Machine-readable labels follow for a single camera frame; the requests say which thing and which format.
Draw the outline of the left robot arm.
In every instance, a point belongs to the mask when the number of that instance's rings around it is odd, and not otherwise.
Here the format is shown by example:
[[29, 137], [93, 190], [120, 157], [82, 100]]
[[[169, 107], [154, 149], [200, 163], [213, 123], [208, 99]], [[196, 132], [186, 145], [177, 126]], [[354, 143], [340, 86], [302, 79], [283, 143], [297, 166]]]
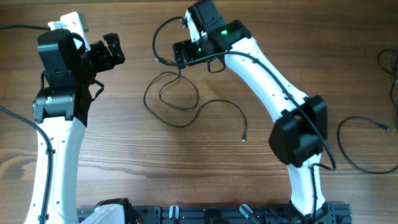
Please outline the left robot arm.
[[77, 47], [78, 40], [84, 41], [67, 29], [37, 39], [44, 70], [32, 104], [38, 158], [26, 223], [78, 223], [78, 158], [91, 103], [104, 89], [96, 75], [125, 61], [117, 34], [105, 34], [89, 50]]

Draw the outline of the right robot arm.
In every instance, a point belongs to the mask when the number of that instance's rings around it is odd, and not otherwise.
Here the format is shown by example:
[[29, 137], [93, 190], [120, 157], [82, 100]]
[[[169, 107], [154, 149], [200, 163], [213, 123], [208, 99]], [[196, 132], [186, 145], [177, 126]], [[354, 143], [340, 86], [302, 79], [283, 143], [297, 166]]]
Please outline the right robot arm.
[[197, 1], [182, 18], [190, 39], [174, 45], [179, 67], [220, 60], [248, 85], [268, 111], [274, 127], [269, 145], [287, 166], [291, 204], [307, 223], [319, 221], [322, 151], [329, 152], [326, 103], [294, 87], [262, 53], [239, 20], [227, 22], [213, 1]]

